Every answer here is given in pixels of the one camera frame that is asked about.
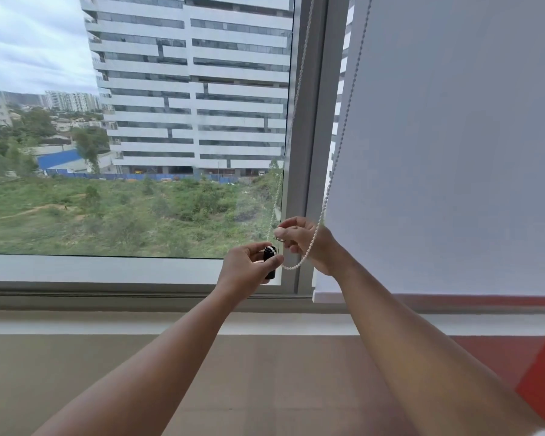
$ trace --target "dirt path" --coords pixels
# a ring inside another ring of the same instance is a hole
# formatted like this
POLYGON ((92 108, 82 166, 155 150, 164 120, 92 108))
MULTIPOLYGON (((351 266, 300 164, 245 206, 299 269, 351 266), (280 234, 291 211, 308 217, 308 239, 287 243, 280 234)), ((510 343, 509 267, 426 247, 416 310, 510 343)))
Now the dirt path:
POLYGON ((49 203, 47 205, 35 206, 32 209, 22 211, 21 213, 12 214, 11 216, 2 216, 2 217, 0 217, 0 220, 9 219, 11 217, 24 216, 26 214, 37 213, 41 209, 46 209, 46 208, 57 208, 57 209, 60 209, 60 210, 74 211, 77 207, 76 206, 66 206, 65 207, 65 205, 59 205, 57 203, 49 203))

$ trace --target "grass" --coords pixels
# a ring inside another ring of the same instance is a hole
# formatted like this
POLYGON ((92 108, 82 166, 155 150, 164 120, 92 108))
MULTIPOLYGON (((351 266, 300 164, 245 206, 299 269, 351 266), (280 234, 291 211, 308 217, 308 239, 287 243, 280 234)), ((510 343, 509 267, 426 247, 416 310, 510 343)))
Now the grass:
POLYGON ((0 253, 221 258, 266 237, 273 182, 0 178, 0 253))

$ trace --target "white beaded cord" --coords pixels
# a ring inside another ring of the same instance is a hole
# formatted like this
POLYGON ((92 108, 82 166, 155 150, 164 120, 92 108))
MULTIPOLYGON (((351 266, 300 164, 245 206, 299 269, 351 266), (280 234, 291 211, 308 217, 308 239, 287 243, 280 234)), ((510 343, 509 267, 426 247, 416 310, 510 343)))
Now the white beaded cord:
MULTIPOLYGON (((298 84, 297 84, 297 88, 296 88, 296 91, 295 91, 295 107, 293 108, 293 110, 294 110, 293 119, 291 121, 291 128, 289 129, 289 134, 288 134, 288 137, 287 137, 287 143, 289 144, 289 146, 290 146, 290 142, 292 141, 293 124, 295 122, 295 117, 296 117, 296 112, 297 112, 297 103, 299 101, 299 93, 300 93, 300 89, 301 89, 301 80, 303 78, 303 66, 305 65, 305 55, 307 54, 307 44, 309 43, 309 32, 310 32, 310 29, 311 29, 312 8, 313 8, 314 2, 315 2, 315 0, 311 0, 311 7, 309 9, 309 18, 307 20, 307 29, 305 31, 305 42, 303 43, 303 57, 302 57, 301 62, 300 62, 298 84)), ((355 82, 357 80, 357 72, 359 71, 359 64, 360 64, 360 61, 362 59, 362 50, 363 50, 363 43, 365 41, 365 33, 367 32, 367 24, 370 21, 371 2, 372 2, 372 0, 370 0, 369 4, 367 5, 367 12, 365 14, 365 22, 364 22, 364 25, 363 25, 362 40, 361 40, 361 43, 360 43, 360 46, 359 46, 359 52, 357 53, 357 60, 356 60, 356 63, 355 63, 355 70, 353 72, 353 80, 352 80, 352 84, 351 84, 351 90, 349 90, 349 97, 348 97, 348 101, 347 101, 347 107, 345 109, 345 114, 343 115, 343 127, 341 129, 341 136, 339 138, 339 144, 337 145, 337 150, 335 151, 335 160, 333 162, 333 169, 329 172, 329 183, 327 183, 327 191, 325 193, 325 197, 323 198, 323 205, 321 206, 321 214, 319 215, 319 220, 317 221, 317 227, 315 227, 315 232, 312 235, 311 243, 309 244, 309 247, 307 248, 307 250, 305 252, 305 255, 303 255, 300 262, 297 263, 294 266, 285 266, 284 264, 282 265, 283 269, 286 269, 286 270, 289 270, 289 271, 299 268, 305 262, 307 257, 309 256, 309 253, 311 252, 313 243, 315 242, 315 239, 317 238, 317 234, 319 233, 319 227, 321 226, 321 224, 323 222, 323 217, 325 216, 325 211, 327 210, 327 201, 329 200, 329 192, 331 191, 331 185, 333 184, 333 176, 335 175, 335 169, 337 168, 337 162, 339 161, 339 155, 341 154, 341 146, 343 145, 343 138, 345 136, 345 128, 347 127, 347 121, 348 121, 348 118, 349 118, 349 108, 351 107, 351 100, 352 100, 352 97, 353 97, 353 91, 355 89, 355 82)), ((273 201, 273 204, 272 204, 273 205, 272 206, 272 208, 273 208, 272 212, 273 213, 271 215, 271 221, 270 221, 270 224, 269 224, 269 233, 267 234, 267 241, 269 241, 270 236, 271 236, 271 232, 272 232, 272 229, 273 229, 273 222, 274 222, 275 216, 276 216, 275 206, 276 206, 276 202, 278 201, 279 193, 281 191, 282 178, 283 178, 283 174, 279 174, 279 180, 278 180, 278 184, 276 186, 276 195, 275 195, 275 198, 274 198, 274 201, 273 201)))

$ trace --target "beige wall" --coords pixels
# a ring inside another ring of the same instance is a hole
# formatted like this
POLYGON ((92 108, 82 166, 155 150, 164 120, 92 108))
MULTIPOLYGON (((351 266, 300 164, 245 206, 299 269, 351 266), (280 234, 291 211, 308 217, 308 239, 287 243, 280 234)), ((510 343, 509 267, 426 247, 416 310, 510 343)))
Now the beige wall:
MULTIPOLYGON (((0 335, 0 436, 26 436, 152 339, 0 335)), ((459 337, 514 385, 543 337, 459 337)), ((359 337, 218 336, 166 435, 414 436, 359 337)))

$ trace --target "cloud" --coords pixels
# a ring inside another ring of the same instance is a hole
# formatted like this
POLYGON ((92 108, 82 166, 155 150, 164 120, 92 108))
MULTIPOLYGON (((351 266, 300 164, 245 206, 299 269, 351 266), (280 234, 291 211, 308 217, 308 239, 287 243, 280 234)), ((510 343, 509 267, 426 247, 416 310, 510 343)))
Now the cloud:
POLYGON ((79 0, 0 0, 0 90, 97 93, 79 0))

